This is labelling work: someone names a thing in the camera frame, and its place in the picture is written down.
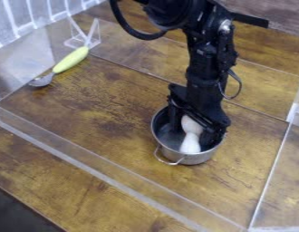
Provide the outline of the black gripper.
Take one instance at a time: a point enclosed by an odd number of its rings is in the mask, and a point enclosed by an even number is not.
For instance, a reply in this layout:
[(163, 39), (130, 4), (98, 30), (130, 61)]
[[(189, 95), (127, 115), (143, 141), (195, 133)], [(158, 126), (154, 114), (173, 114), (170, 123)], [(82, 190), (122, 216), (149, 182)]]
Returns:
[(201, 126), (201, 150), (211, 149), (223, 139), (230, 120), (222, 110), (227, 73), (198, 72), (186, 69), (186, 85), (170, 83), (167, 89), (167, 116), (170, 130), (181, 129), (181, 116), (186, 114)]

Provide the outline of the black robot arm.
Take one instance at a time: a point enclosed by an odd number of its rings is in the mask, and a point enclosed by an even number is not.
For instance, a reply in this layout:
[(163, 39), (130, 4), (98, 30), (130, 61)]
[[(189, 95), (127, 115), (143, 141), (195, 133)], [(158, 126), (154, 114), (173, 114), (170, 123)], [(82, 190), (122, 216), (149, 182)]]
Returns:
[(153, 40), (174, 29), (186, 36), (187, 83), (169, 85), (170, 122), (175, 125), (182, 115), (198, 122), (203, 128), (199, 144), (209, 149), (221, 141), (230, 125), (221, 101), (226, 98), (226, 79), (235, 76), (231, 67), (238, 57), (233, 15), (214, 0), (135, 1), (161, 29), (155, 34), (141, 34), (141, 39)]

